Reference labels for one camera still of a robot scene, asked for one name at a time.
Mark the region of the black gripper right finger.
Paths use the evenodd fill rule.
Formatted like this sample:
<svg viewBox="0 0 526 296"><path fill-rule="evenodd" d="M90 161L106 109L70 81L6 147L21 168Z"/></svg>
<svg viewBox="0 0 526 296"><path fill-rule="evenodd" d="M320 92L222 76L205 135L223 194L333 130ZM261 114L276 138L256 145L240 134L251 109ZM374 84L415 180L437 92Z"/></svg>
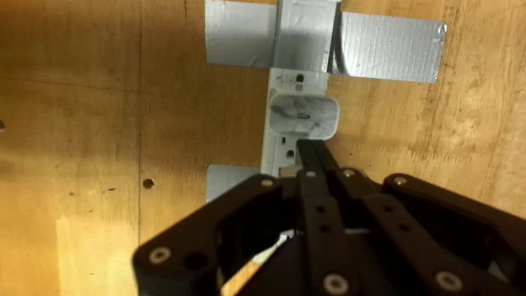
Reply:
<svg viewBox="0 0 526 296"><path fill-rule="evenodd" d="M524 296L524 221L407 175L376 184L300 140L310 286L342 296Z"/></svg>

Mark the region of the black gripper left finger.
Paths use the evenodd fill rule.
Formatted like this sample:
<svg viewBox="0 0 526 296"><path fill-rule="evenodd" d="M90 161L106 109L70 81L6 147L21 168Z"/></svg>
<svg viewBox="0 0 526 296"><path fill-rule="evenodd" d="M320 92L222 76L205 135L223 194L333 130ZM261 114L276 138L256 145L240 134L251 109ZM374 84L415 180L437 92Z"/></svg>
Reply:
<svg viewBox="0 0 526 296"><path fill-rule="evenodd" d="M139 296L218 296L220 288L279 235L246 296L350 296L351 268L340 211L320 171L251 176L154 235L133 254Z"/></svg>

